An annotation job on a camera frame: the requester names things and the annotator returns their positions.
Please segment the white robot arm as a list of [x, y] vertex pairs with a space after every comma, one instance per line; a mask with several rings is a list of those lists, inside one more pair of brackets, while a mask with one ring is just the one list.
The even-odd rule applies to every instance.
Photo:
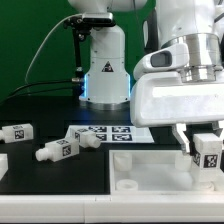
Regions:
[[137, 127], [170, 126], [185, 153], [188, 124], [224, 123], [224, 67], [218, 21], [224, 6], [214, 0], [156, 0], [151, 34], [156, 50], [145, 55], [130, 76], [124, 68], [125, 35], [113, 13], [143, 8], [149, 0], [68, 0], [90, 27], [90, 70], [80, 100], [96, 108], [130, 102], [131, 122]]

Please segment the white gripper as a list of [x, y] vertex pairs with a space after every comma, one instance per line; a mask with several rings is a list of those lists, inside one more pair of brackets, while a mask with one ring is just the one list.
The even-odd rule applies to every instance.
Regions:
[[184, 84], [177, 72], [145, 74], [132, 89], [130, 118], [136, 127], [174, 124], [172, 133], [189, 155], [185, 124], [215, 121], [216, 135], [224, 135], [224, 82]]

